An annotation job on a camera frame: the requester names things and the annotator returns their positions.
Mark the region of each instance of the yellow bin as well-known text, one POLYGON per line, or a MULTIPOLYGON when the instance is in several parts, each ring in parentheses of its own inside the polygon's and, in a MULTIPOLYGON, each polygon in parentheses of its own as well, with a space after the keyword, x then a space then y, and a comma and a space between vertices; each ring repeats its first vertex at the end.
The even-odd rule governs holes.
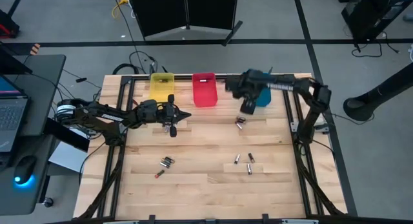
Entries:
POLYGON ((157 102, 167 102, 168 95, 174 93, 173 73, 153 73, 150 76, 149 99, 157 102))

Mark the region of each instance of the blue light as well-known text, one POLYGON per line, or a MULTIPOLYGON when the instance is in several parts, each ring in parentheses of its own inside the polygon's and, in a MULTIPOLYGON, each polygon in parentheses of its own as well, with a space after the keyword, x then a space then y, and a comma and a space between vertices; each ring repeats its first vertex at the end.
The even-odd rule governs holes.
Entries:
POLYGON ((33 186, 33 184, 34 184, 34 176, 33 175, 31 175, 30 176, 30 178, 28 178, 28 181, 26 182, 26 183, 23 183, 23 184, 21 184, 21 185, 19 185, 19 184, 15 184, 18 188, 30 188, 30 187, 32 187, 33 186))

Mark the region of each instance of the computer mouse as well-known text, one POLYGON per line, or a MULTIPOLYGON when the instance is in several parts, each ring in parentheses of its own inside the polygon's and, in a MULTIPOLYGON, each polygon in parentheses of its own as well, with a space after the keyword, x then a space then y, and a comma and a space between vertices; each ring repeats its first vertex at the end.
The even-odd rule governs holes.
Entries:
POLYGON ((35 156, 25 156, 20 159, 14 169, 14 181, 18 185, 26 183, 33 173, 34 165, 36 164, 35 156))

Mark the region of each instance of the gray floor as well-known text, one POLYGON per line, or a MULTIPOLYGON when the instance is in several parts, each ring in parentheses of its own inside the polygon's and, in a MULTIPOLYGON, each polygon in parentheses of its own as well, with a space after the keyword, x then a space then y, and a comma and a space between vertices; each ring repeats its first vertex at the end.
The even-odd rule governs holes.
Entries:
MULTIPOLYGON (((0 8, 8 10, 13 0, 0 0, 0 8)), ((312 39, 349 39, 337 0, 301 0, 312 39)), ((110 15, 114 0, 22 0, 14 20, 22 32, 17 39, 5 42, 80 42, 130 41, 124 21, 110 15)), ((136 21, 123 9, 135 40, 142 40, 136 21)), ((413 12, 410 6, 405 13, 413 12)), ((236 39, 303 39, 294 0, 238 0, 237 19, 244 25, 236 39)), ((387 29, 391 38, 413 38, 413 24, 398 17, 387 29)), ((153 36, 166 39, 221 39, 220 31, 175 31, 153 36)), ((388 76, 409 64, 410 44, 394 45, 395 54, 383 45, 381 58, 355 58, 352 45, 315 45, 321 75, 333 91, 331 108, 343 115, 342 103, 352 96, 370 90, 388 76)), ((120 63, 128 62, 131 46, 41 48, 40 54, 64 54, 65 69, 101 84, 120 63)), ((273 72, 313 72, 305 45, 187 45, 142 46, 160 65, 173 73, 242 72, 249 68, 273 72)), ((378 46, 370 45, 365 54, 377 54, 378 46)), ((86 83, 77 84, 64 73, 61 83, 73 95, 91 99, 96 92, 86 83)), ((410 115, 413 91, 395 97, 376 112, 375 120, 361 126, 335 119, 348 177, 360 216, 413 219, 413 170, 410 115)), ((48 196, 56 204, 51 209, 36 207, 29 216, 0 217, 1 223, 44 223, 68 220, 76 202, 75 176, 61 176, 51 181, 48 196)))

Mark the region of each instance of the wooden tabletop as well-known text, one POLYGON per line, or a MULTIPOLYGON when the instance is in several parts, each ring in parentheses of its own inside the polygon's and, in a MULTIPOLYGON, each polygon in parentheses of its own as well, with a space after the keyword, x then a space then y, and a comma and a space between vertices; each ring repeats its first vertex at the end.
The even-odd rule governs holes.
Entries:
MULTIPOLYGON (((120 80, 121 76, 105 77, 100 103, 116 107, 120 80)), ((175 104, 192 114, 177 125, 177 137, 169 137, 160 124, 128 131, 116 219, 148 219, 150 214, 156 219, 305 217, 282 92, 272 91, 271 104, 256 108, 240 130, 234 121, 242 100, 233 99, 222 83, 217 83, 217 91, 215 107, 197 108, 192 82, 175 81, 175 104), (248 153, 256 161, 251 164, 252 175, 247 173, 248 153), (237 154, 241 159, 235 165, 237 154), (159 164, 165 156, 176 161, 169 169, 159 164), (154 175, 162 169, 165 173, 156 179, 154 175)), ((148 97, 149 82, 137 81, 134 99, 139 103, 148 97)), ((296 118, 292 94, 290 100, 296 118)), ((301 106, 305 115, 308 107, 303 101, 301 106)), ((323 134, 317 133, 314 139, 330 144, 323 134)), ((92 141, 89 153, 103 141, 92 141)), ((317 143, 310 148, 319 186, 346 212, 331 151, 317 143)), ((108 147, 102 147, 85 163, 74 216, 82 214, 100 191, 107 154, 108 147)), ((314 196, 307 187, 315 213, 314 196)), ((107 204, 112 191, 108 194, 107 204)))

